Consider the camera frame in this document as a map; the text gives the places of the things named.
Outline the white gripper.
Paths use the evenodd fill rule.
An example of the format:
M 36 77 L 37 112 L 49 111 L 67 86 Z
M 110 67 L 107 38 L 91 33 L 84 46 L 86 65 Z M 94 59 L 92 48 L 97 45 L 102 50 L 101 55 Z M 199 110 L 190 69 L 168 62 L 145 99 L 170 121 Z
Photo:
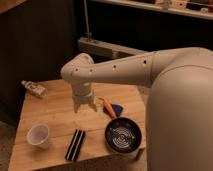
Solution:
M 95 112 L 97 105 L 94 102 L 94 92 L 91 83 L 80 83 L 72 86 L 74 112 L 78 113 L 81 104 L 88 104 Z

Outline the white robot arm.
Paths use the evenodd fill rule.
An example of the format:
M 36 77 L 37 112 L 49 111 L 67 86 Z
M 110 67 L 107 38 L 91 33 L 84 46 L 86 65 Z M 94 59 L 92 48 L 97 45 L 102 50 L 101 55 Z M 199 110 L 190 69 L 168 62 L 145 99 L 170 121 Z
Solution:
M 61 77 L 76 107 L 93 101 L 93 82 L 148 87 L 148 171 L 213 171 L 212 50 L 159 50 L 102 63 L 81 53 L 62 67 Z

